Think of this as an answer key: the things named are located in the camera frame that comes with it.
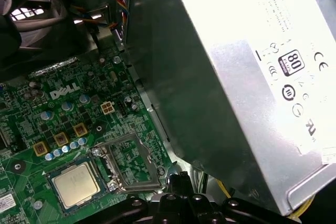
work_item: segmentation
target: blue capacitor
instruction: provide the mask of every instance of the blue capacitor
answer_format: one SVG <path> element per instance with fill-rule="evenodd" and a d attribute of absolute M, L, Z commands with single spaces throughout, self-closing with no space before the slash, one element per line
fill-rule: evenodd
<path fill-rule="evenodd" d="M 56 149 L 56 150 L 53 151 L 53 154 L 54 154 L 55 157 L 59 157 L 63 154 L 63 151 L 62 151 L 62 149 Z"/>
<path fill-rule="evenodd" d="M 51 111 L 43 111 L 40 116 L 42 120 L 47 121 L 53 119 L 54 113 Z"/>
<path fill-rule="evenodd" d="M 77 149 L 79 146 L 78 142 L 77 141 L 73 141 L 70 143 L 70 149 Z"/>
<path fill-rule="evenodd" d="M 64 102 L 61 107 L 64 111 L 71 111 L 73 110 L 74 105 L 71 102 Z"/>
<path fill-rule="evenodd" d="M 64 152 L 64 153 L 67 153 L 67 152 L 70 152 L 70 147 L 68 146 L 68 145 L 64 145 L 63 147 L 62 147 L 62 151 Z"/>
<path fill-rule="evenodd" d="M 81 94 L 79 97 L 79 102 L 82 104 L 88 104 L 90 102 L 90 97 L 87 94 Z"/>
<path fill-rule="evenodd" d="M 46 156 L 44 157 L 46 159 L 46 161 L 51 161 L 53 160 L 55 157 L 53 155 L 53 153 L 47 153 Z"/>
<path fill-rule="evenodd" d="M 87 141 L 88 141 L 88 140 L 86 139 L 86 137 L 81 137 L 81 138 L 78 140 L 78 144 L 79 144 L 79 145 L 85 145 Z"/>

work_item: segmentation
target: ce mark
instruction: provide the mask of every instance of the ce mark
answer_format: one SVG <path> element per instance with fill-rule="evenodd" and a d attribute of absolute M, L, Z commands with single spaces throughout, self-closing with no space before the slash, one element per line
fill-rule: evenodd
<path fill-rule="evenodd" d="M 315 55 L 314 55 L 314 60 L 317 62 L 319 61 L 320 64 L 319 64 L 319 70 L 322 71 L 324 68 L 328 68 L 329 65 L 327 63 L 325 63 L 324 61 L 320 61 L 319 58 L 324 58 L 324 55 L 320 52 L 317 52 Z"/>

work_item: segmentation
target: white sticker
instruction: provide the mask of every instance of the white sticker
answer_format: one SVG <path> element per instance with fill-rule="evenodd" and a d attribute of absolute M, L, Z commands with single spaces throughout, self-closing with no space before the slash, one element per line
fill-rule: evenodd
<path fill-rule="evenodd" d="M 7 194 L 6 196 L 0 198 L 0 214 L 15 206 L 15 200 L 11 194 Z"/>
<path fill-rule="evenodd" d="M 336 162 L 336 43 L 328 24 L 316 0 L 257 2 L 248 41 L 278 105 L 297 122 L 292 130 L 305 131 L 299 150 L 317 144 L 323 163 Z"/>

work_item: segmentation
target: cpu socket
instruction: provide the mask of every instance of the cpu socket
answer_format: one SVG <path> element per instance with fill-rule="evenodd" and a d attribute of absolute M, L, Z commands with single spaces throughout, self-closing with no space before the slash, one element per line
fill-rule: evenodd
<path fill-rule="evenodd" d="M 107 192 L 89 156 L 47 174 L 47 178 L 66 215 Z"/>
<path fill-rule="evenodd" d="M 129 184 L 123 177 L 113 154 L 112 147 L 115 144 L 120 144 L 127 141 L 133 141 L 136 144 L 137 150 L 142 157 L 146 169 L 149 173 L 149 180 Z M 107 187 L 110 189 L 110 191 L 117 190 L 117 192 L 119 193 L 136 193 L 162 189 L 162 184 L 157 175 L 158 168 L 151 161 L 150 151 L 142 143 L 142 141 L 136 134 L 129 134 L 115 140 L 100 143 L 92 148 L 91 152 L 94 156 L 103 159 L 107 170 L 109 170 L 109 177 L 111 178 L 111 180 L 107 183 Z"/>

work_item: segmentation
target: motherboard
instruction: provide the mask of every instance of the motherboard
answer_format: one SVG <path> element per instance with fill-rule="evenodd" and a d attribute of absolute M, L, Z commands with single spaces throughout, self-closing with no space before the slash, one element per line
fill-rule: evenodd
<path fill-rule="evenodd" d="M 76 223 L 164 186 L 170 158 L 113 39 L 0 84 L 0 223 Z"/>

